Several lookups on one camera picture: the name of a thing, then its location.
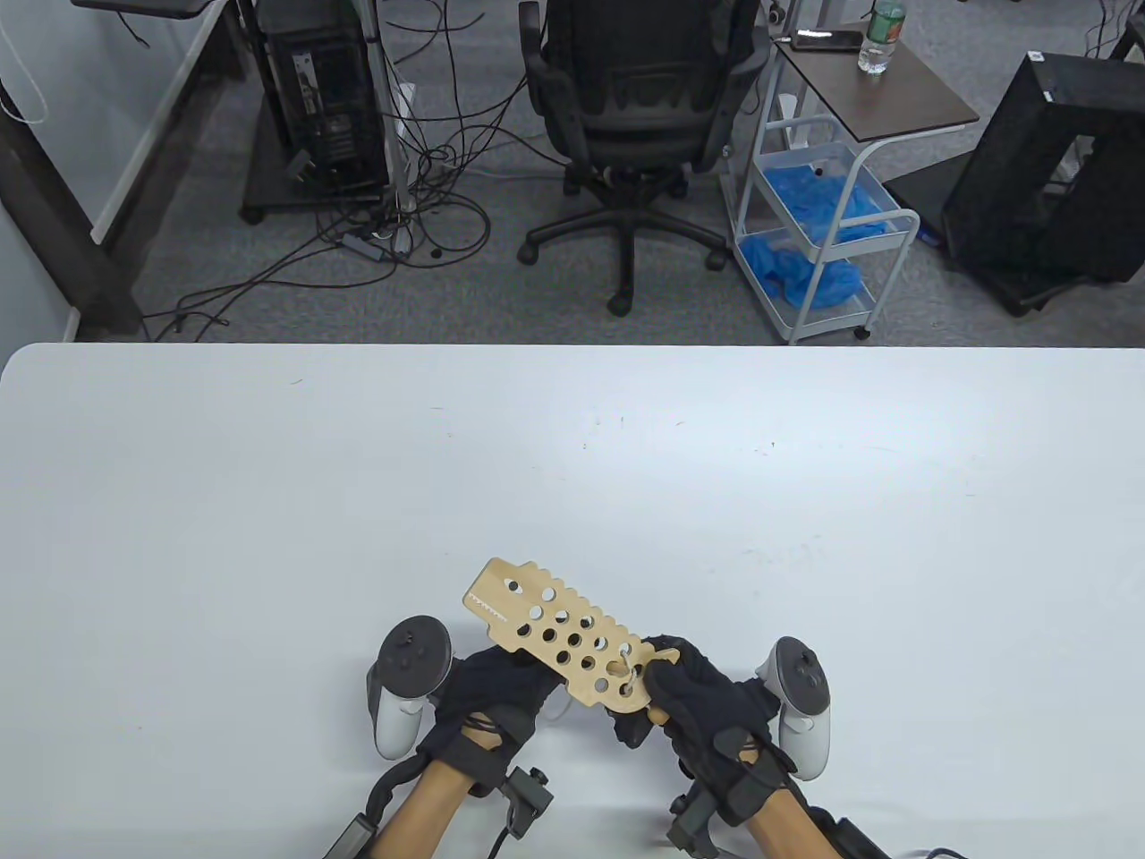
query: wooden board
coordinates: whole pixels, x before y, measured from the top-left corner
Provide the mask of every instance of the wooden board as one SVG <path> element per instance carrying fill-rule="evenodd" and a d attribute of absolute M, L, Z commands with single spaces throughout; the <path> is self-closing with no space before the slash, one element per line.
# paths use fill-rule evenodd
<path fill-rule="evenodd" d="M 489 624 L 496 644 L 536 656 L 586 707 L 603 704 L 614 712 L 648 707 L 641 673 L 656 648 L 548 570 L 493 558 L 466 591 L 464 605 Z M 669 651 L 660 657 L 674 662 L 678 655 Z"/>

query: water bottle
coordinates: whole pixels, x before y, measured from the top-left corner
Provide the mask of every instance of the water bottle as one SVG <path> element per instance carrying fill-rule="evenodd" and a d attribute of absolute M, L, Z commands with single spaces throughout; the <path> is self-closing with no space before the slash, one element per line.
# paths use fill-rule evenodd
<path fill-rule="evenodd" d="M 868 74 L 882 74 L 891 64 L 894 47 L 907 19 L 906 0 L 875 0 L 867 38 L 859 52 L 859 68 Z"/>

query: hand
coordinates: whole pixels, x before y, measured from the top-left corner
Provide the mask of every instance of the hand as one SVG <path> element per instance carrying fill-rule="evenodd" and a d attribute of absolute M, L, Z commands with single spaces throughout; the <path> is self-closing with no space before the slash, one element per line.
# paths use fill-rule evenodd
<path fill-rule="evenodd" d="M 523 651 L 508 653 L 493 646 L 457 663 L 442 687 L 434 727 L 418 746 L 432 758 L 445 758 L 458 735 L 496 754 L 500 777 L 537 724 L 545 700 L 561 677 Z M 479 778 L 479 793 L 490 779 Z"/>
<path fill-rule="evenodd" d="M 720 815 L 737 826 L 742 819 L 727 807 L 728 791 L 747 777 L 748 763 L 757 755 L 773 752 L 767 723 L 779 714 L 779 699 L 759 684 L 733 683 L 682 638 L 648 641 L 657 651 L 680 652 L 676 664 L 653 660 L 645 665 L 652 703 L 669 718 L 664 733 L 686 774 L 705 787 L 720 802 Z M 646 714 L 615 718 L 617 739 L 632 747 L 650 730 Z"/>

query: chair armrest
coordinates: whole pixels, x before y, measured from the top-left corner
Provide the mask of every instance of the chair armrest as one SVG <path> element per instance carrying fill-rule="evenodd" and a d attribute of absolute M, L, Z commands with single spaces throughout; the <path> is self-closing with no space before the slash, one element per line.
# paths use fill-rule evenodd
<path fill-rule="evenodd" d="M 538 116 L 551 119 L 560 127 L 572 163 L 582 170 L 591 170 L 589 142 L 584 136 L 581 104 L 572 79 L 560 69 L 554 69 L 540 55 L 540 6 L 537 0 L 518 3 L 516 17 L 532 109 Z"/>
<path fill-rule="evenodd" d="M 755 79 L 763 68 L 767 65 L 767 61 L 771 60 L 771 57 L 772 42 L 768 40 L 766 42 L 766 47 L 756 48 L 751 52 L 751 56 L 733 65 L 727 73 L 728 80 L 741 79 L 744 74 L 750 74 L 751 78 Z"/>
<path fill-rule="evenodd" d="M 529 101 L 532 109 L 540 115 L 540 93 L 538 92 L 538 73 L 543 73 L 540 66 L 547 66 L 540 57 L 540 3 L 537 0 L 526 0 L 518 3 L 516 22 L 521 30 L 521 55 L 524 57 L 524 78 L 529 85 Z"/>
<path fill-rule="evenodd" d="M 755 32 L 758 34 L 760 30 L 761 27 L 757 27 Z M 758 47 L 759 42 L 763 44 L 763 47 Z M 724 145 L 732 137 L 732 125 L 735 123 L 735 115 L 740 112 L 740 105 L 743 104 L 748 92 L 759 78 L 759 72 L 772 57 L 772 40 L 766 30 L 753 40 L 753 44 L 757 47 L 751 52 L 751 55 L 727 71 L 727 81 L 724 84 L 724 93 L 716 107 L 716 117 L 712 120 L 704 150 L 700 159 L 692 164 L 693 170 L 697 173 L 704 173 L 716 164 L 716 159 L 724 151 Z"/>

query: black office chair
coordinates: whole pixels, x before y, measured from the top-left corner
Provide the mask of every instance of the black office chair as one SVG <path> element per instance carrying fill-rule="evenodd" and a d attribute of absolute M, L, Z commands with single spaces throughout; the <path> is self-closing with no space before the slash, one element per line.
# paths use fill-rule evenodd
<path fill-rule="evenodd" d="M 516 258 L 537 261 L 558 236 L 613 227 L 621 239 L 621 286 L 608 302 L 632 309 L 633 235 L 674 233 L 710 250 L 708 268 L 727 263 L 722 235 L 656 212 L 662 192 L 687 192 L 684 165 L 712 168 L 732 134 L 744 96 L 767 64 L 771 42 L 756 48 L 759 0 L 548 0 L 547 41 L 540 10 L 518 6 L 521 50 L 532 108 L 556 151 L 571 159 L 564 194 L 587 188 L 595 211 L 531 230 Z"/>

